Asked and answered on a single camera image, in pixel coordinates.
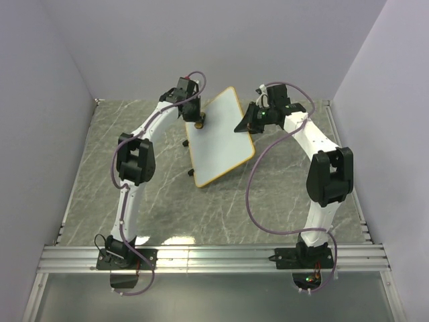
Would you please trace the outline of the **yellow whiteboard eraser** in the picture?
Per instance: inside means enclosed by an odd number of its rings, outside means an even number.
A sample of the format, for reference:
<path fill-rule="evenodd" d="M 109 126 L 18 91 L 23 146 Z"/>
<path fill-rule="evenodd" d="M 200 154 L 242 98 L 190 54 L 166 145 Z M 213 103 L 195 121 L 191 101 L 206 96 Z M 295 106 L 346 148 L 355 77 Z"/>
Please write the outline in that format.
<path fill-rule="evenodd" d="M 194 127 L 196 129 L 202 129 L 204 127 L 205 118 L 206 118 L 205 113 L 201 112 L 200 113 L 200 119 L 194 123 Z"/>

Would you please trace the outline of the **yellow-framed whiteboard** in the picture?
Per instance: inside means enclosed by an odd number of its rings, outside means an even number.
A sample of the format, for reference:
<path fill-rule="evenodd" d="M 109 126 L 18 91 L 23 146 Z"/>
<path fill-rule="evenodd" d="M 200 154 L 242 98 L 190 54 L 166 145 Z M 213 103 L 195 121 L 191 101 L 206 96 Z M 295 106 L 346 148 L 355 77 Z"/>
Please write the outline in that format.
<path fill-rule="evenodd" d="M 203 128 L 186 124 L 194 183 L 202 188 L 224 176 L 255 155 L 249 133 L 234 129 L 244 113 L 234 87 L 228 87 L 204 108 Z"/>

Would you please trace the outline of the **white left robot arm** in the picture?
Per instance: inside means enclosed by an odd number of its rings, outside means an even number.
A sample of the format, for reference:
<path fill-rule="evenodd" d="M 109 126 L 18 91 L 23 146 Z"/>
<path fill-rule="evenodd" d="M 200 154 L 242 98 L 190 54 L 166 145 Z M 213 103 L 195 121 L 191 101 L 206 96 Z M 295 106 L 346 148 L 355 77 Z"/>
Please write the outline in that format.
<path fill-rule="evenodd" d="M 156 170 L 155 142 L 179 118 L 196 129 L 203 128 L 205 114 L 200 100 L 203 90 L 204 86 L 189 75 L 179 78 L 175 87 L 161 95 L 154 111 L 136 130 L 119 136 L 111 178 L 120 190 L 120 198 L 105 253 L 121 270 L 131 268 L 138 257 L 135 228 L 143 190 Z"/>

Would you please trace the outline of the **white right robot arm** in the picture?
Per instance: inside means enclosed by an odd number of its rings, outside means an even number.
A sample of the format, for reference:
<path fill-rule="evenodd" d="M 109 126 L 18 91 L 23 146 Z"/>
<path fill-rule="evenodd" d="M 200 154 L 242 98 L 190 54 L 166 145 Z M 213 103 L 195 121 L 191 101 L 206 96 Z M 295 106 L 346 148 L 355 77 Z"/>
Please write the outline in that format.
<path fill-rule="evenodd" d="M 251 102 L 235 132 L 263 133 L 267 125 L 277 125 L 294 138 L 310 160 L 306 191 L 310 208 L 303 229 L 296 230 L 294 248 L 277 248 L 270 257 L 279 269 L 333 268 L 335 256 L 328 246 L 334 216 L 352 193 L 353 152 L 342 148 L 314 124 L 315 108 L 306 110 L 292 103 L 287 82 L 260 85 L 258 98 Z"/>

